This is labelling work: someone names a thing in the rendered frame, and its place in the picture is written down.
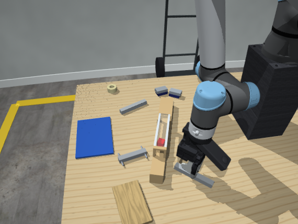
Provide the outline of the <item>grey bar with cross pins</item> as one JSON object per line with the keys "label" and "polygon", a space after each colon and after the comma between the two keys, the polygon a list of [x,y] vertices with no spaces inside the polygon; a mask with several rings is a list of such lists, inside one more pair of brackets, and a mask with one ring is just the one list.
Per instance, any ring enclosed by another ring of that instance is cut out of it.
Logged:
{"label": "grey bar with cross pins", "polygon": [[124,166],[123,162],[133,160],[133,159],[139,158],[141,156],[145,156],[147,158],[147,151],[145,148],[142,148],[142,146],[141,146],[141,149],[127,153],[127,154],[120,155],[118,153],[118,160],[119,160],[119,163],[121,163],[122,166]]}

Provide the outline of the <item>light brown wooden board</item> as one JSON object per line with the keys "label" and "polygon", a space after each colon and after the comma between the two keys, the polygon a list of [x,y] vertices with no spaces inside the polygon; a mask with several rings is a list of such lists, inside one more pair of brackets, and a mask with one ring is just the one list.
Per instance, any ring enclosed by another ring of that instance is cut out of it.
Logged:
{"label": "light brown wooden board", "polygon": [[122,224],[153,222],[138,180],[112,187]]}

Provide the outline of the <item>beige roll of tape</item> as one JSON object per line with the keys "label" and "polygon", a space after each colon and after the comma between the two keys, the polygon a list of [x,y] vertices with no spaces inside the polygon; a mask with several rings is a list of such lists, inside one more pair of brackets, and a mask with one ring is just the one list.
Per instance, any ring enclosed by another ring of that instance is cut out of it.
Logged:
{"label": "beige roll of tape", "polygon": [[117,86],[115,84],[110,84],[107,86],[108,93],[115,93],[117,91]]}

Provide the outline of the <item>grey square stick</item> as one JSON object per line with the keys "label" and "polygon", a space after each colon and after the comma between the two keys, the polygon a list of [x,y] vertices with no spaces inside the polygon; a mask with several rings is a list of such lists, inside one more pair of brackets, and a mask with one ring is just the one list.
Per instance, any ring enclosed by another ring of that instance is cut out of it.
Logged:
{"label": "grey square stick", "polygon": [[134,110],[134,109],[137,109],[137,108],[139,108],[139,107],[141,107],[141,106],[144,106],[144,105],[146,105],[146,104],[147,104],[147,101],[146,101],[145,99],[140,100],[140,101],[138,101],[138,102],[136,102],[136,103],[133,103],[133,104],[131,104],[131,105],[128,105],[128,106],[126,106],[126,107],[121,108],[121,109],[120,109],[120,113],[123,115],[123,114],[125,114],[125,113],[127,113],[127,112],[130,112],[130,111],[132,111],[132,110]]}
{"label": "grey square stick", "polygon": [[[182,173],[182,174],[184,174],[184,175],[190,177],[190,173],[189,173],[187,170],[185,170],[185,169],[181,166],[180,163],[177,162],[177,163],[175,164],[175,166],[174,166],[174,169],[177,170],[178,172],[180,172],[180,173]],[[215,182],[215,181],[213,181],[213,180],[211,180],[211,179],[209,179],[209,178],[207,178],[207,177],[205,177],[205,176],[203,176],[203,175],[201,175],[201,174],[199,174],[199,173],[197,173],[196,177],[193,178],[193,179],[196,180],[196,181],[198,181],[199,183],[201,183],[201,184],[203,184],[203,185],[209,187],[209,188],[212,188],[212,186],[213,186],[213,184],[214,184],[214,182]]]}

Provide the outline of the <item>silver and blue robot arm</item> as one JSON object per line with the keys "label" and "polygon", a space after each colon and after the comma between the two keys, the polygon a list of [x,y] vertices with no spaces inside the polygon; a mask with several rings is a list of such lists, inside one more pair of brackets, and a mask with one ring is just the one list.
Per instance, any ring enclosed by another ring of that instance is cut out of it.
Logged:
{"label": "silver and blue robot arm", "polygon": [[[220,117],[255,107],[260,92],[254,83],[241,83],[225,69],[225,0],[194,1],[200,56],[195,71],[202,83],[193,98],[189,132],[205,140],[213,137]],[[279,63],[298,64],[298,0],[278,0],[261,52]],[[212,139],[196,146],[220,171],[227,169],[231,158]]]}

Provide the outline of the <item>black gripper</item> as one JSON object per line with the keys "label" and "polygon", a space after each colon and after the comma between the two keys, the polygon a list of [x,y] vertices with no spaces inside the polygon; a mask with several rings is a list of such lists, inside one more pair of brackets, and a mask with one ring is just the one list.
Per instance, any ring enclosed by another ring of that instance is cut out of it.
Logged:
{"label": "black gripper", "polygon": [[189,122],[182,129],[184,136],[177,147],[176,156],[188,161],[188,163],[182,163],[181,166],[187,170],[190,174],[190,177],[193,179],[196,177],[197,172],[199,172],[200,167],[205,158],[205,154],[196,146],[197,143],[208,143],[210,139],[200,140],[192,136],[188,130]]}

